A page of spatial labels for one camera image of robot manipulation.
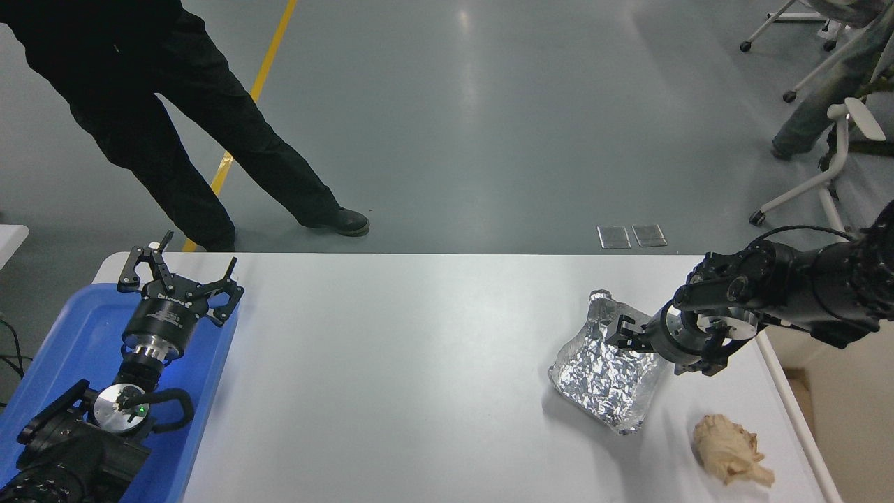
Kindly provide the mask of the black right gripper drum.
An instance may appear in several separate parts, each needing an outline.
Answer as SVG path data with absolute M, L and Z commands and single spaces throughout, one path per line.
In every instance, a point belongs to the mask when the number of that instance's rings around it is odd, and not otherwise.
M 701 360 L 703 335 L 691 329 L 682 313 L 655 313 L 646 325 L 646 340 L 668 362 L 687 365 Z

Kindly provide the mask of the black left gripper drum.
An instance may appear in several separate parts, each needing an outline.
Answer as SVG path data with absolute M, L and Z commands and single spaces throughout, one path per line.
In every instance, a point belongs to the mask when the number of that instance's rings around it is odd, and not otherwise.
M 145 284 L 142 300 L 122 332 L 122 341 L 130 348 L 162 340 L 176 351 L 184 351 L 198 321 L 207 313 L 207 297 L 198 292 L 197 283 L 185 277 L 173 278 L 173 289 L 162 281 Z

